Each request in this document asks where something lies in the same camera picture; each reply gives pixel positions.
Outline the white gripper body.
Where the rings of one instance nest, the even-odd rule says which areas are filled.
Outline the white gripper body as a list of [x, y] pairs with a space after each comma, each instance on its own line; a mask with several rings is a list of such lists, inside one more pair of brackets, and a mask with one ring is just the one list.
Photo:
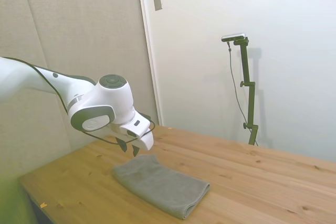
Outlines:
[[150, 150], [154, 144], [149, 126], [111, 125], [111, 134], [130, 144], [137, 143], [140, 149]]

